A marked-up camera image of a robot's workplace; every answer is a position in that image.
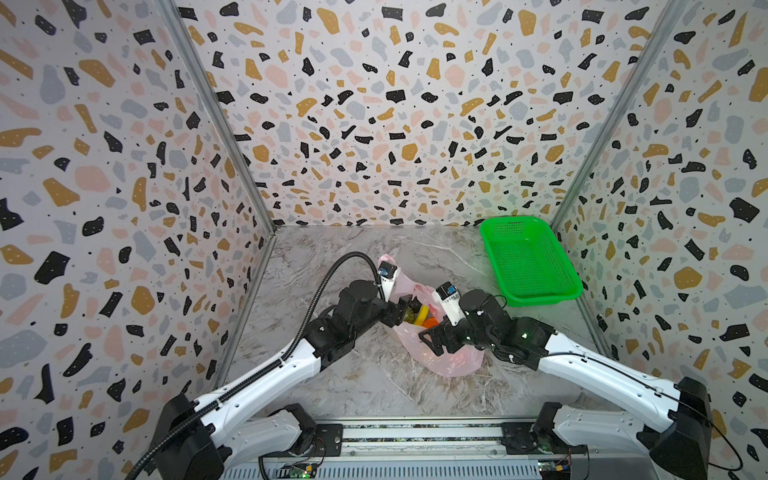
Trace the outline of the pink plastic bag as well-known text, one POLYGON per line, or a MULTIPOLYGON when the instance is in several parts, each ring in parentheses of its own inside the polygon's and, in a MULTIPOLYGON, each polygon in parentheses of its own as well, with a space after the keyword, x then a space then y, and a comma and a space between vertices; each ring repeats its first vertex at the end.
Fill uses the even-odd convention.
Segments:
POLYGON ((379 258, 378 268, 387 299, 405 302, 404 320, 393 331, 414 360, 446 378, 467 376, 481 367, 484 353, 464 330, 466 317, 453 284, 435 288, 415 282, 389 255, 379 258))

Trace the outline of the green plastic basket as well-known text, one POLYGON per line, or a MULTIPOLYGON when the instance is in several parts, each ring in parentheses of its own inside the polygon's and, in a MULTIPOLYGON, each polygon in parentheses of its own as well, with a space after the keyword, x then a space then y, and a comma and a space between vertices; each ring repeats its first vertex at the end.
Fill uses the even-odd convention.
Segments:
POLYGON ((499 290, 512 307, 579 298, 582 282, 547 222, 530 216, 491 218, 479 225, 499 290))

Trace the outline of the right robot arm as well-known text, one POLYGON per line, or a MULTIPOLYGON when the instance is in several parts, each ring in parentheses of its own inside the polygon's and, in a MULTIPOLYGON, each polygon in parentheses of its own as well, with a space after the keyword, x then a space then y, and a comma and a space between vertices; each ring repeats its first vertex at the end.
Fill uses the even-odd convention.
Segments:
POLYGON ((466 347, 574 383, 617 406, 589 411, 546 402, 530 428, 538 449, 555 454, 589 446, 645 453, 681 479, 709 473, 711 408, 706 387, 689 377, 659 379, 584 347, 531 317, 511 317, 479 289, 459 293, 451 283, 432 295, 443 313, 420 340, 437 356, 466 347))

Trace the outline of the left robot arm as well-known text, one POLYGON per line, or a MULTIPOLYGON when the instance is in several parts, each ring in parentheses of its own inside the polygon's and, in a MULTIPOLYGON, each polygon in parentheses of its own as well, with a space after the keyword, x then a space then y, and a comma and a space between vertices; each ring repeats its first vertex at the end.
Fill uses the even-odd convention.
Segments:
POLYGON ((297 336, 268 361, 194 400, 183 393, 172 397, 128 478, 218 479, 249 457, 292 449, 315 427, 302 407, 285 407, 263 421, 253 416, 343 358, 374 325, 400 325, 411 300, 355 280, 334 305, 309 308, 297 336))

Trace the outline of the orange tangerine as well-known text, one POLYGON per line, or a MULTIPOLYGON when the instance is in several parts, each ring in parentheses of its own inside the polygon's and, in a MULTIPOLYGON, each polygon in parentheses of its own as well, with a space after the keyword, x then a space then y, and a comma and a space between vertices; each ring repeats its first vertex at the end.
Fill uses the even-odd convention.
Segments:
POLYGON ((426 320, 424 321, 424 323, 422 324, 422 326, 423 326, 425 329, 430 329, 430 328, 433 328, 433 327, 437 326, 438 324, 439 324, 439 322, 438 322, 438 320, 437 320, 437 319, 435 319, 434 317, 430 317, 430 318, 428 318, 428 319, 426 319, 426 320))

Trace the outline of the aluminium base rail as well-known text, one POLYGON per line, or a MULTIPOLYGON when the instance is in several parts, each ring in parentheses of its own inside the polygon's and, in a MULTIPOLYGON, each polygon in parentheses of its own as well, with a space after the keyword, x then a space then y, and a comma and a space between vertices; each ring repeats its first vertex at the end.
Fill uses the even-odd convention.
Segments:
POLYGON ((534 445, 529 418, 322 419, 314 450, 271 454, 227 479, 666 479, 640 453, 534 445))

